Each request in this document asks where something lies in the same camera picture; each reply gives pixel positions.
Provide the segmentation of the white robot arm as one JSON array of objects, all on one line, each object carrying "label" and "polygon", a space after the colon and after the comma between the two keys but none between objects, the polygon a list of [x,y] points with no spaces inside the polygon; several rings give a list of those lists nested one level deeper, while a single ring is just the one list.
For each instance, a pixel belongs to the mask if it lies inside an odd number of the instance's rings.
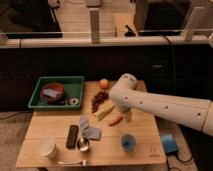
[{"label": "white robot arm", "polygon": [[125,73],[111,88],[109,97],[120,112],[135,108],[213,136],[213,101],[141,92],[137,83]]}]

